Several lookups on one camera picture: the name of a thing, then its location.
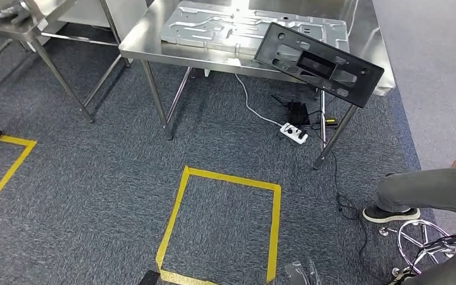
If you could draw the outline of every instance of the metal table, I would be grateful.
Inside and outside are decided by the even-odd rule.
[[[221,50],[204,49],[162,42],[160,30],[169,19],[181,0],[154,0],[142,19],[135,25],[130,34],[119,46],[122,56],[138,59],[142,62],[147,81],[151,87],[160,123],[168,140],[172,139],[169,127],[170,118],[181,96],[188,75],[192,68],[209,69],[221,72],[237,73],[264,77],[275,80],[298,82],[298,80],[279,71],[269,69],[253,60],[253,56]],[[238,9],[266,10],[285,12],[302,16],[339,19],[347,22],[350,52],[370,61],[385,72],[378,83],[374,94],[386,95],[394,87],[395,81],[391,64],[380,33],[378,20],[372,0],[194,0],[206,4],[224,5]],[[148,62],[182,65],[188,67],[179,86],[168,113],[163,110],[160,95]],[[321,117],[321,155],[314,162],[314,168],[321,167],[322,162],[331,152],[338,136],[345,129],[358,107],[352,105],[338,125],[337,131],[327,141],[325,132],[325,94],[319,92],[322,113]]]
[[[87,111],[86,106],[92,100],[93,96],[97,93],[100,89],[104,81],[110,75],[111,71],[114,69],[116,64],[122,59],[122,56],[119,55],[111,64],[111,66],[106,70],[102,78],[99,82],[95,85],[92,91],[88,94],[87,98],[81,102],[79,97],[74,93],[72,88],[69,86],[67,81],[63,78],[60,74],[58,69],[56,68],[55,64],[51,60],[48,53],[45,51],[41,43],[38,41],[39,36],[46,36],[46,37],[55,37],[59,39],[67,39],[67,40],[75,40],[78,42],[87,42],[87,43],[94,43],[99,45],[109,45],[109,46],[118,46],[121,43],[121,40],[116,32],[116,26],[113,21],[113,18],[109,12],[109,8],[107,7],[107,3],[105,0],[100,0],[100,4],[106,15],[107,21],[109,22],[110,28],[113,32],[115,37],[116,43],[106,43],[106,42],[98,42],[94,40],[90,40],[88,38],[83,37],[73,37],[73,36],[60,36],[57,34],[46,33],[43,32],[44,29],[48,26],[49,23],[55,22],[62,14],[67,12],[77,0],[24,0],[24,3],[30,10],[31,17],[20,24],[19,26],[14,26],[11,24],[1,24],[0,25],[0,37],[8,38],[9,40],[6,41],[9,44],[10,40],[19,40],[20,42],[27,42],[30,43],[32,47],[37,51],[39,56],[43,59],[46,65],[50,68],[53,72],[55,77],[58,79],[62,87],[65,89],[69,97],[73,100],[73,102],[77,105],[79,110],[83,113],[85,118],[89,121],[93,121],[93,117]],[[4,6],[6,3],[11,2],[11,0],[0,0],[0,7]],[[129,61],[125,58],[125,63],[128,66]]]

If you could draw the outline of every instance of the gray floor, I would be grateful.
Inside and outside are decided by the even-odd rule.
[[[456,1],[374,0],[422,169],[456,159]],[[435,211],[456,232],[456,214]]]
[[[80,94],[117,53],[60,40],[46,49]],[[166,141],[142,68],[122,67],[90,108],[96,123],[87,124],[37,55],[12,45],[0,56],[0,126],[37,141],[0,193],[0,284],[137,284],[156,269],[184,165],[281,185],[276,284],[287,284],[284,265],[296,259],[313,258],[324,284],[335,285],[382,284],[366,270],[387,281],[390,269],[403,265],[394,237],[366,224],[363,269],[359,222],[335,208],[333,160],[312,171],[314,136],[297,147],[279,135],[245,108],[233,75],[189,81],[172,120],[175,139]],[[152,69],[169,106],[185,68]],[[318,108],[304,85],[242,79],[251,105],[273,119],[284,121],[286,111],[271,94]],[[374,202],[384,173],[419,167],[402,106],[398,91],[373,97],[335,147],[339,191],[358,208]],[[346,107],[336,100],[330,110],[340,115]],[[2,155],[0,167],[15,157]],[[262,284],[270,209],[265,191],[192,180],[164,268],[220,284]],[[431,211],[423,217],[433,220]]]

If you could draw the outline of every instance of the table top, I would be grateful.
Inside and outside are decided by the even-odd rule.
[[[301,16],[344,20],[350,27],[356,0],[193,0],[236,9],[284,12]],[[124,57],[150,62],[182,65],[221,72],[238,73],[276,80],[298,82],[257,63],[253,56],[203,47],[162,42],[160,31],[181,0],[154,0],[119,46]],[[379,31],[372,0],[359,0],[349,37],[350,52],[370,61],[385,72],[374,94],[386,95],[395,87],[385,43]]]
[[[0,8],[12,0],[0,0]],[[31,18],[19,26],[11,24],[0,25],[0,37],[30,42],[39,36],[43,27],[48,22],[57,20],[63,13],[70,9],[77,0],[26,0],[30,9]]]

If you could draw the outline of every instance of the gray pants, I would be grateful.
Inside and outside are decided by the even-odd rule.
[[[405,211],[411,207],[456,212],[456,168],[386,176],[379,182],[378,196],[378,207],[385,211]],[[456,285],[456,254],[403,284]]]

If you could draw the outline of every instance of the black shoe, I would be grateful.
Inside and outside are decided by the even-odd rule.
[[[404,213],[392,213],[380,209],[377,206],[371,206],[363,210],[363,216],[373,223],[387,223],[388,221],[406,221],[416,220],[420,217],[419,209],[409,209]]]
[[[403,271],[399,273],[398,277],[396,277],[393,281],[389,282],[387,285],[401,285],[403,281],[407,280],[408,278],[415,277],[416,275],[411,273],[409,270]]]

